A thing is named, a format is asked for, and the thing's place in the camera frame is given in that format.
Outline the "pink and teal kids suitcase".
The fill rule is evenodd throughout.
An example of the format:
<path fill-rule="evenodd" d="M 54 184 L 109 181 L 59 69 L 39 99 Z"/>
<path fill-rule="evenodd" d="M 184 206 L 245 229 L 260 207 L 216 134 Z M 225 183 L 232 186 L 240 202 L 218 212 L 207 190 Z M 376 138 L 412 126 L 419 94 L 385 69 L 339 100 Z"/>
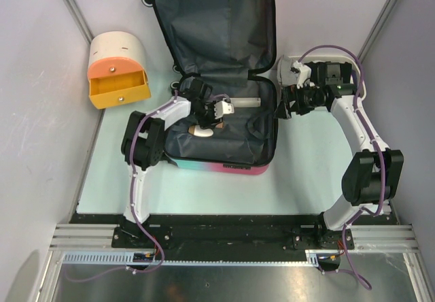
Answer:
<path fill-rule="evenodd" d="M 210 97 L 258 98 L 237 108 L 210 137 L 190 134 L 197 114 L 166 132 L 164 153 L 178 167 L 259 175 L 277 145 L 277 89 L 264 77 L 277 57 L 275 0 L 142 0 L 152 7 L 181 73 L 179 88 L 195 80 Z"/>

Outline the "white rectangular plastic basin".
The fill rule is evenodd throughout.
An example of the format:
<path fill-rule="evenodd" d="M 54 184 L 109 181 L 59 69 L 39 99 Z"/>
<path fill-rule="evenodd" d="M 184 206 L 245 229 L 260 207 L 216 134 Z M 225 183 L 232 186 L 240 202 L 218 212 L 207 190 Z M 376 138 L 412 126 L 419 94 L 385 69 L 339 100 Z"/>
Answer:
<path fill-rule="evenodd" d="M 302 61 L 311 68 L 311 85 L 317 86 L 326 93 L 327 110 L 331 110 L 335 99 L 356 94 L 360 72 L 348 61 Z M 281 100 L 284 100 L 283 91 L 286 86 L 280 86 Z"/>

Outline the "cream and orange drawer box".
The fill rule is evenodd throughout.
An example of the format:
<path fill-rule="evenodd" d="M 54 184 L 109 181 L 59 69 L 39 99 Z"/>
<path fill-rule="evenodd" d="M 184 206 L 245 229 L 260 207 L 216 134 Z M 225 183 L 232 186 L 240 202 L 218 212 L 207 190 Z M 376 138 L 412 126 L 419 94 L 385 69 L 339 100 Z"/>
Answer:
<path fill-rule="evenodd" d="M 98 110 L 151 97 L 145 48 L 124 31 L 105 32 L 91 41 L 87 78 L 89 99 Z"/>

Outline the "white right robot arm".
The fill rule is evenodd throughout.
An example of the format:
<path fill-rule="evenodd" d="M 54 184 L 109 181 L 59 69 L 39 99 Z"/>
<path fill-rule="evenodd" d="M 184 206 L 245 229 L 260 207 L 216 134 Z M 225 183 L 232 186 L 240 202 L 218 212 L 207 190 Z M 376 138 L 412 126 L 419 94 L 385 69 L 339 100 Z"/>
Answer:
<path fill-rule="evenodd" d="M 341 197 L 322 214 L 325 225 L 313 232 L 320 248 L 335 244 L 337 230 L 363 212 L 379 215 L 384 202 L 396 194 L 404 164 L 403 153 L 392 150 L 368 119 L 357 96 L 357 78 L 349 62 L 302 63 L 284 56 L 277 67 L 281 87 L 277 117 L 289 119 L 324 107 L 339 123 L 353 154 L 341 180 Z"/>

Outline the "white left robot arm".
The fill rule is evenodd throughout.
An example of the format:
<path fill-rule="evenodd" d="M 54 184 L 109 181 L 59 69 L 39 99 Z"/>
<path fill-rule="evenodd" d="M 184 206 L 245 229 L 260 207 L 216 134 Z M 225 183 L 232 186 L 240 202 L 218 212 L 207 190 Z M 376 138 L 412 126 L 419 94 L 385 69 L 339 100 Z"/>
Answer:
<path fill-rule="evenodd" d="M 130 166 L 130 194 L 124 217 L 129 222 L 144 223 L 150 215 L 144 197 L 144 179 L 147 170 L 157 165 L 164 152 L 165 131 L 176 122 L 196 117 L 192 132 L 211 136 L 213 128 L 221 123 L 215 116 L 216 101 L 210 100 L 212 87 L 193 80 L 182 91 L 175 90 L 165 104 L 147 112 L 133 112 L 126 126 L 121 152 Z"/>

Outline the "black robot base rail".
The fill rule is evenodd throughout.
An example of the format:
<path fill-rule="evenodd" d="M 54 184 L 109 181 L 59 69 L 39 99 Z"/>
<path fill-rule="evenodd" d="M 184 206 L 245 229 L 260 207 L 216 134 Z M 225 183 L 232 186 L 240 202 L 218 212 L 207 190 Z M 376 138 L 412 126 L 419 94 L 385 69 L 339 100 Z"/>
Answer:
<path fill-rule="evenodd" d="M 151 248 L 156 240 L 164 249 L 187 241 L 211 244 L 278 243 L 291 250 L 338 247 L 341 230 L 327 229 L 316 215 L 169 215 L 154 214 L 141 226 L 120 214 L 78 214 L 72 224 L 111 224 L 114 248 Z"/>

